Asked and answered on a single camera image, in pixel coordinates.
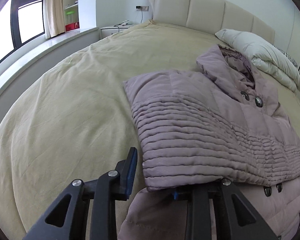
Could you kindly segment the mauve puffer coat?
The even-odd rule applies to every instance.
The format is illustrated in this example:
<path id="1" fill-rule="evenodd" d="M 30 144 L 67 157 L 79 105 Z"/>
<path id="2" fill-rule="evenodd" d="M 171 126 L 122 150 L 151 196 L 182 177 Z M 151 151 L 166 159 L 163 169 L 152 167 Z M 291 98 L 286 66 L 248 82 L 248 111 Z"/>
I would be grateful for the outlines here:
<path id="1" fill-rule="evenodd" d="M 300 229 L 300 138 L 277 88 L 239 51 L 215 45 L 195 72 L 167 70 L 124 83 L 143 155 L 146 188 L 119 239 L 184 239 L 184 192 L 226 178 L 277 239 Z"/>

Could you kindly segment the beige bed with sheet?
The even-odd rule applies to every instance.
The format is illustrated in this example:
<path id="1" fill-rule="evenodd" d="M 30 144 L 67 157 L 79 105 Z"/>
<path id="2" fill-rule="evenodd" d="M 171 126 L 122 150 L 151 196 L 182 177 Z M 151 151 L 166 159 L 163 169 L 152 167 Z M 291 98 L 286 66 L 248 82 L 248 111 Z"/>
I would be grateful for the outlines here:
<path id="1" fill-rule="evenodd" d="M 23 92 L 0 124 L 0 229 L 5 237 L 22 239 L 73 180 L 96 179 L 135 147 L 139 163 L 133 198 L 119 206 L 120 231 L 133 199 L 146 188 L 124 83 L 147 73 L 198 71 L 197 58 L 215 45 L 231 48 L 215 34 L 149 21 L 73 53 Z M 294 92 L 257 70 L 277 88 L 300 138 Z"/>

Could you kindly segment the white folded duvet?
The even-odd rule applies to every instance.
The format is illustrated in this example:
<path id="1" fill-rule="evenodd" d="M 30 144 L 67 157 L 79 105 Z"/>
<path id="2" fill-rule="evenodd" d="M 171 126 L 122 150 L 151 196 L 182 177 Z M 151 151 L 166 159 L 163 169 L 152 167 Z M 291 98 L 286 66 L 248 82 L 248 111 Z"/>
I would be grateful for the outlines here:
<path id="1" fill-rule="evenodd" d="M 215 36 L 244 55 L 257 69 L 272 76 L 292 92 L 300 91 L 300 74 L 279 49 L 262 37 L 233 29 L 222 29 Z"/>

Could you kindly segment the zebra print pillow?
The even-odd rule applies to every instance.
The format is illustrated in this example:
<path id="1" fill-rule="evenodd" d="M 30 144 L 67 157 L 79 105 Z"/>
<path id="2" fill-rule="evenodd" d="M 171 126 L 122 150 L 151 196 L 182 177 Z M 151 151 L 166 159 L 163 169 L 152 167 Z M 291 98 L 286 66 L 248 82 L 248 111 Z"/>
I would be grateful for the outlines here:
<path id="1" fill-rule="evenodd" d="M 284 50 L 278 48 L 277 46 L 274 46 L 276 49 L 278 49 L 283 55 L 285 55 L 285 57 L 287 59 L 289 59 L 289 61 L 294 65 L 295 68 L 298 68 L 298 64 L 297 62 L 287 53 L 285 52 Z"/>

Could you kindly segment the white nightstand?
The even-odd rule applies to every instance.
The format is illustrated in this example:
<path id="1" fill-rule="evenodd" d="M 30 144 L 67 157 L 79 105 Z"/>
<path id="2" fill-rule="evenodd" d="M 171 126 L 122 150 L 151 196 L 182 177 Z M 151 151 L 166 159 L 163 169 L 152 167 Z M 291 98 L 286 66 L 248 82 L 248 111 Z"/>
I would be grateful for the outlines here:
<path id="1" fill-rule="evenodd" d="M 117 28 L 117 27 L 114 27 L 114 25 L 102 27 L 100 29 L 100 31 L 101 31 L 100 32 L 100 39 L 103 39 L 105 37 L 111 36 L 111 35 L 113 35 L 115 33 L 119 33 L 119 32 L 124 31 L 126 29 L 129 29 L 129 28 Z"/>

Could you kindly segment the red box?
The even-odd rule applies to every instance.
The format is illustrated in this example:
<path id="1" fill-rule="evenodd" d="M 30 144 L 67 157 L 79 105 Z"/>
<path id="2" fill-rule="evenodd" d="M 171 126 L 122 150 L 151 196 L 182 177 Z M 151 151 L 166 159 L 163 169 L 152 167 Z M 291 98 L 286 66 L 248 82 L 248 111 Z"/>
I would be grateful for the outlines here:
<path id="1" fill-rule="evenodd" d="M 79 29 L 79 22 L 69 23 L 65 26 L 65 31 L 72 31 L 75 29 Z"/>

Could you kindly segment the items on nightstand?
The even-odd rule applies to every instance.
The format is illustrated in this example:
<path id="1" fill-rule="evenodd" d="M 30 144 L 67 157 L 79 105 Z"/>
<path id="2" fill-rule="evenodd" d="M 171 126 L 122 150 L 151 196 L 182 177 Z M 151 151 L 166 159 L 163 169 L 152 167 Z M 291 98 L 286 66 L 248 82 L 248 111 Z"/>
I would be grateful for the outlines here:
<path id="1" fill-rule="evenodd" d="M 133 25 L 134 25 L 134 23 L 132 21 L 125 20 L 125 21 L 123 21 L 123 22 L 121 22 L 119 24 L 114 25 L 114 27 L 117 27 L 117 28 L 129 28 L 129 27 L 131 27 Z"/>

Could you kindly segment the black framed window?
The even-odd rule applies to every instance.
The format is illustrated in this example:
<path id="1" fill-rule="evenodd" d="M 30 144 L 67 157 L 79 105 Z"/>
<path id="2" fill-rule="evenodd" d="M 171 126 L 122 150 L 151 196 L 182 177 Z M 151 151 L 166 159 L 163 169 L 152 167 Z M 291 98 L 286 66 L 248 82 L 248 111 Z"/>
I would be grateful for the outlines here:
<path id="1" fill-rule="evenodd" d="M 0 63 L 44 33 L 43 0 L 8 0 L 0 11 Z"/>

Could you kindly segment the green container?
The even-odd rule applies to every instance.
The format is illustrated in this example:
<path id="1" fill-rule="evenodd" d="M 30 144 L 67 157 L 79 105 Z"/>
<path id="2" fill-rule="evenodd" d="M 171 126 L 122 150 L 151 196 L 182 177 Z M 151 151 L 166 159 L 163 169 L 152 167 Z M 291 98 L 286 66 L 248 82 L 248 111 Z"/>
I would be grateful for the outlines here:
<path id="1" fill-rule="evenodd" d="M 78 21 L 78 12 L 77 10 L 69 10 L 65 12 L 67 24 L 75 23 Z"/>

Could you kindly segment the beige curtain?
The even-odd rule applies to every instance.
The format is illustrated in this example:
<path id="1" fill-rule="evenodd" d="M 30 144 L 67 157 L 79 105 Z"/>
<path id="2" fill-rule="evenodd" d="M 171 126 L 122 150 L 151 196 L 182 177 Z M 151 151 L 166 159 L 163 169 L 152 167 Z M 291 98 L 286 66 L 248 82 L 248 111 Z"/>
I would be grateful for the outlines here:
<path id="1" fill-rule="evenodd" d="M 65 32 L 63 0 L 43 0 L 43 21 L 46 39 Z"/>

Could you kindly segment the beige padded headboard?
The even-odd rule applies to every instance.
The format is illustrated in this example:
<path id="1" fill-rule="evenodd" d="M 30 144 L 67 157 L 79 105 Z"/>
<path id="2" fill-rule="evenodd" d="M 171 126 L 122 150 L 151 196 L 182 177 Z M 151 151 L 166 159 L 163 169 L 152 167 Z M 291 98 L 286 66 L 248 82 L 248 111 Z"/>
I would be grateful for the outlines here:
<path id="1" fill-rule="evenodd" d="M 221 29 L 254 33 L 274 44 L 275 30 L 261 19 L 226 0 L 148 0 L 152 19 L 215 34 Z"/>

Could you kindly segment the wall power socket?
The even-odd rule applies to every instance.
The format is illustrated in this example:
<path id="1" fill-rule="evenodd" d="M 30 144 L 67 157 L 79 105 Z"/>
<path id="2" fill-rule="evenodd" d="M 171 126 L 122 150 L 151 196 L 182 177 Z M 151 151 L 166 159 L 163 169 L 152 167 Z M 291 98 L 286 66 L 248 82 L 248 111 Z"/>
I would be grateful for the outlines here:
<path id="1" fill-rule="evenodd" d="M 147 12 L 147 11 L 149 11 L 149 6 L 137 5 L 135 7 L 135 9 L 136 9 L 136 11 Z"/>

